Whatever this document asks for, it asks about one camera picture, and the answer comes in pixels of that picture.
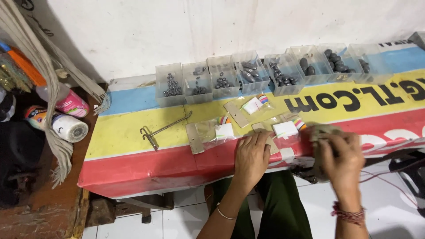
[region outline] white tile floor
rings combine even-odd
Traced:
[[[370,173],[388,171],[388,162],[365,168]],[[412,197],[397,174],[382,178],[397,185]],[[335,218],[330,216],[335,195],[330,184],[310,185],[296,178],[313,238],[334,238]],[[374,178],[360,185],[366,225],[372,239],[425,239],[425,219],[396,187]],[[257,196],[248,196],[255,236],[258,234],[262,212],[257,207]],[[141,223],[141,214],[117,218],[115,223],[86,228],[83,239],[189,239],[195,238],[208,219],[204,187],[178,191],[174,196],[175,209],[153,211],[150,224]]]

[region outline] gold bangle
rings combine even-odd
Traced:
[[[225,216],[225,215],[223,215],[221,212],[220,212],[220,209],[218,208],[218,205],[220,205],[220,203],[218,202],[217,203],[217,211],[224,217],[224,218],[226,218],[226,219],[229,219],[229,220],[235,220],[236,219],[236,217],[235,218],[230,218],[230,217],[227,217],[227,216]]]

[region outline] hand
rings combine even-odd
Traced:
[[[266,145],[271,131],[249,136],[239,142],[233,180],[248,194],[263,176],[269,165],[270,145]]]
[[[326,134],[325,140],[319,140],[323,171],[331,181],[340,202],[360,200],[360,171],[365,165],[360,138],[355,133],[341,135]]]

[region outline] white bottle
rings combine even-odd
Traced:
[[[46,102],[49,101],[49,94],[47,92],[47,85],[37,86],[35,88],[38,96]],[[59,82],[58,101],[56,109],[65,114],[72,115],[77,118],[82,118],[87,115],[89,111],[88,104],[74,93],[65,84]]]

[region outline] pink bottle label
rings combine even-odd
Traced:
[[[62,111],[65,114],[69,114],[77,118],[82,118],[87,115],[89,106],[76,93],[74,93],[72,90],[69,90],[68,96],[56,104],[56,109]]]

